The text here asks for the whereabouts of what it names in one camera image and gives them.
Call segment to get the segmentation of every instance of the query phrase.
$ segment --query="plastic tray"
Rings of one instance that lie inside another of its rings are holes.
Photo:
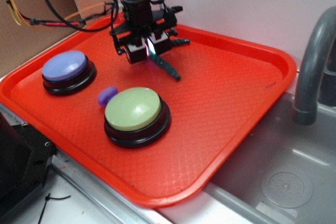
[[[90,28],[108,22],[101,19]],[[130,65],[115,52],[108,30],[78,32],[10,73],[0,83],[0,100],[134,203],[175,204],[202,189],[297,70],[289,55],[274,48],[182,25],[177,31],[191,44],[161,57],[177,69],[180,81],[149,60]],[[49,95],[41,68],[67,50],[84,52],[96,65],[97,77],[76,94]],[[111,143],[104,132],[104,109],[97,103],[108,86],[156,91],[171,110],[167,133],[133,150]]]

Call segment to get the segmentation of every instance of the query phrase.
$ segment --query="purple ball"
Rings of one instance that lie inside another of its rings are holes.
[[[100,106],[103,108],[106,107],[106,105],[109,103],[109,101],[116,95],[118,94],[118,89],[114,86],[110,86],[103,91],[100,92],[98,95],[97,102]]]

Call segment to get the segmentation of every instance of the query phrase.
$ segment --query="stainless steel sink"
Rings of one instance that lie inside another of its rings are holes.
[[[205,191],[255,223],[335,223],[336,110],[319,105],[316,122],[301,126],[292,102],[278,100]]]

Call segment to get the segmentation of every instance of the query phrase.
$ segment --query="purple button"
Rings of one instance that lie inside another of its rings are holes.
[[[42,74],[49,81],[63,81],[82,71],[87,63],[87,58],[80,51],[67,51],[48,60]]]

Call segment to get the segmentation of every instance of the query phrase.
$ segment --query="green button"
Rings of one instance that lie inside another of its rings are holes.
[[[161,110],[158,94],[148,88],[131,88],[115,95],[105,108],[108,123],[119,131],[135,131],[153,122]]]

